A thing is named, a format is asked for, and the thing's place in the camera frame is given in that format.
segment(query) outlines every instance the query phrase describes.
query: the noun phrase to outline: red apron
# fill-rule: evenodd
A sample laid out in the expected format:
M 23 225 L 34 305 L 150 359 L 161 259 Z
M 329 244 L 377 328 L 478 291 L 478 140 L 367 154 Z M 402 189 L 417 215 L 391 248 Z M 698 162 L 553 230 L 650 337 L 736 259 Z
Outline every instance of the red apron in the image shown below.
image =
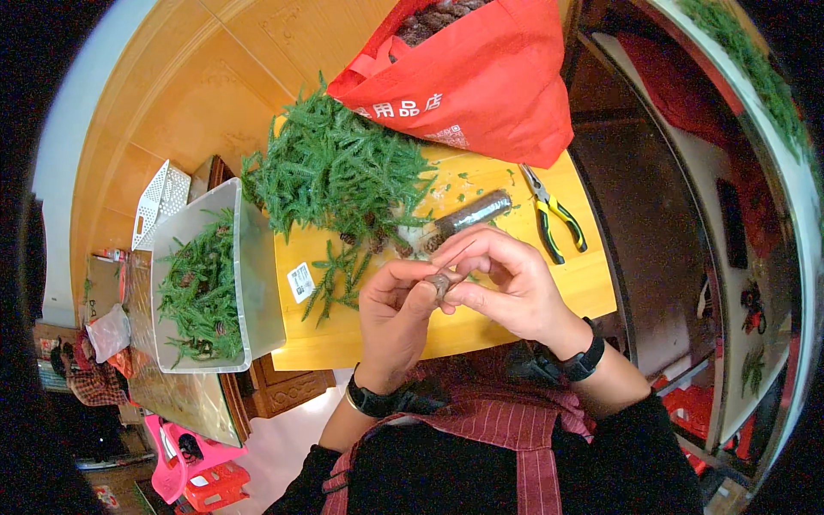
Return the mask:
M 503 346 L 420 363 L 410 375 L 436 377 L 452 394 L 452 404 L 442 413 L 393 414 L 372 426 L 332 468 L 330 478 L 323 484 L 323 513 L 346 514 L 349 470 L 358 448 L 382 425 L 405 416 L 444 433 L 515 451 L 518 513 L 561 513 L 552 429 L 560 416 L 564 431 L 588 434 L 583 412 L 578 407 L 578 398 L 569 391 L 504 385 L 503 359 L 507 349 Z

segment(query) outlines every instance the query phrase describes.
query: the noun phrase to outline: wrist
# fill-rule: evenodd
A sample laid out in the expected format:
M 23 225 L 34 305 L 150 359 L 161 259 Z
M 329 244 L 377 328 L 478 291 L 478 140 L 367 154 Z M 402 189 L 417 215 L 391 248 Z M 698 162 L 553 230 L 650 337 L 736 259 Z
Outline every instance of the wrist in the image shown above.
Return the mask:
M 388 372 L 377 367 L 361 363 L 355 369 L 355 384 L 380 396 L 388 396 L 404 383 L 405 374 Z
M 566 361 L 577 353 L 585 353 L 592 345 L 592 327 L 572 312 L 568 322 L 550 330 L 545 338 L 538 342 L 545 345 L 560 361 Z

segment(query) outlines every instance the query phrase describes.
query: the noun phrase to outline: label sticker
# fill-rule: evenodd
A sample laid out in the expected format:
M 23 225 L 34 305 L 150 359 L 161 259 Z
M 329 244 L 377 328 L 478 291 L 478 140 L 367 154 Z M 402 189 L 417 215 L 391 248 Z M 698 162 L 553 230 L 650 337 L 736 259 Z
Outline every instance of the label sticker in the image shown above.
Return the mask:
M 305 261 L 289 272 L 286 279 L 289 281 L 289 286 L 292 287 L 292 295 L 295 296 L 295 302 L 298 304 L 305 301 L 311 295 L 312 290 L 315 289 L 315 282 L 311 280 L 309 267 Z

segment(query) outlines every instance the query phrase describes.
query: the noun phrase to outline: hand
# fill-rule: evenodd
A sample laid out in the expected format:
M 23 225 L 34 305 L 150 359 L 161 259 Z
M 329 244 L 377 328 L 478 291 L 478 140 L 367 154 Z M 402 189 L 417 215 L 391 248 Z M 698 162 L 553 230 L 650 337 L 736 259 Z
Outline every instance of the hand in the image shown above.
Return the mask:
M 541 342 L 561 360 L 589 349 L 592 330 L 566 307 L 535 247 L 479 224 L 446 240 L 433 255 L 433 264 L 456 265 L 459 274 L 479 270 L 499 289 L 464 281 L 447 293 L 445 303 L 467 306 L 520 338 Z M 443 311 L 451 314 L 452 309 Z
M 437 272 L 427 261 L 393 260 L 361 288 L 358 386 L 387 395 L 403 384 L 424 351 L 429 317 L 437 307 L 435 286 L 421 279 Z

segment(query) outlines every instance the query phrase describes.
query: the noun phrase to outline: pink stool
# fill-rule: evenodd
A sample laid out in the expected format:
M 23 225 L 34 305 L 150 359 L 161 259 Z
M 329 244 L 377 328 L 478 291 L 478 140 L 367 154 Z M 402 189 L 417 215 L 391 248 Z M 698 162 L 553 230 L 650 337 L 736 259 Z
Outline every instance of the pink stool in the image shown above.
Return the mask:
M 186 483 L 201 471 L 243 456 L 249 451 L 245 447 L 238 449 L 208 440 L 171 422 L 161 426 L 160 417 L 155 414 L 144 420 L 157 447 L 157 467 L 152 474 L 152 486 L 168 504 L 174 503 L 183 494 Z M 194 436 L 204 455 L 202 460 L 195 458 L 194 463 L 186 463 L 177 444 L 183 434 Z
M 242 488 L 248 482 L 249 472 L 234 461 L 227 461 L 189 480 L 183 495 L 198 513 L 209 513 L 247 499 L 249 494 Z

